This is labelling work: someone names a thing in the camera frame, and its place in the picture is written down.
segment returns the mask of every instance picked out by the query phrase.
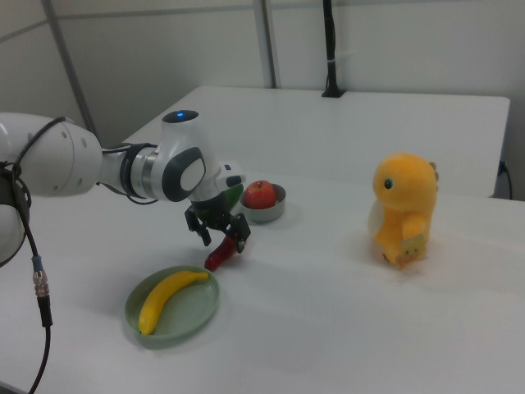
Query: banana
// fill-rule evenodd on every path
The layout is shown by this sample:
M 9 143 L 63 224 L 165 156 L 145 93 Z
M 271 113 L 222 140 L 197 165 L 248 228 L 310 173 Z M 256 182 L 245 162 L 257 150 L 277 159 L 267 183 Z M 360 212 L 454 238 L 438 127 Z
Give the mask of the banana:
M 208 279 L 208 273 L 180 271 L 160 281 L 148 295 L 139 316 L 139 331 L 149 335 L 157 326 L 164 304 L 179 290 L 196 281 Z

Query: metal bowl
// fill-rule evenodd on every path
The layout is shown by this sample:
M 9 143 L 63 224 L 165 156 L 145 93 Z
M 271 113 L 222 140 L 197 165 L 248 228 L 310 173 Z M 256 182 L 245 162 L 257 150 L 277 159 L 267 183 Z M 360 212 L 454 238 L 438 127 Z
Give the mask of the metal bowl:
M 251 209 L 246 206 L 245 193 L 240 196 L 240 204 L 243 207 L 243 212 L 250 220 L 259 223 L 271 222 L 280 217 L 285 212 L 285 198 L 286 190 L 275 183 L 272 183 L 273 189 L 276 191 L 277 201 L 273 207 L 265 209 Z

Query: yellow plush toy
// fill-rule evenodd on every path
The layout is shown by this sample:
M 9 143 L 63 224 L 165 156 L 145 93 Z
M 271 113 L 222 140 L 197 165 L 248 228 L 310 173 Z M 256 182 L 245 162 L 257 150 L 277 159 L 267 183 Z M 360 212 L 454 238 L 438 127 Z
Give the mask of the yellow plush toy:
M 423 259 L 437 194 L 436 165 L 410 153 L 394 153 L 377 167 L 373 188 L 377 200 L 368 219 L 383 257 L 403 269 Z

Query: apple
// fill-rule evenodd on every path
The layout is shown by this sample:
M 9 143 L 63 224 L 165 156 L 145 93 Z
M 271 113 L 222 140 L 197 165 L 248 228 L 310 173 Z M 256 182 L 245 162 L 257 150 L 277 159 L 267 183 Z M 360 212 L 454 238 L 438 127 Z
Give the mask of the apple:
M 276 191 L 268 181 L 250 183 L 244 192 L 244 202 L 251 209 L 271 208 L 276 204 L 276 201 Z

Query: green plate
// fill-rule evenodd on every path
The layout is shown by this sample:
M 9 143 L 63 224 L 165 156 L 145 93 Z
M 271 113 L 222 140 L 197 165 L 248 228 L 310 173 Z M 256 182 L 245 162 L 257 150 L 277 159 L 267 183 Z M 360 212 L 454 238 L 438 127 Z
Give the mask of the green plate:
M 208 273 L 209 277 L 207 281 L 194 282 L 175 293 L 164 305 L 155 331 L 146 337 L 165 340 L 189 334 L 206 323 L 217 309 L 219 284 L 207 269 L 184 265 L 163 269 L 139 283 L 126 301 L 126 321 L 141 337 L 139 316 L 146 298 L 162 279 L 179 271 Z

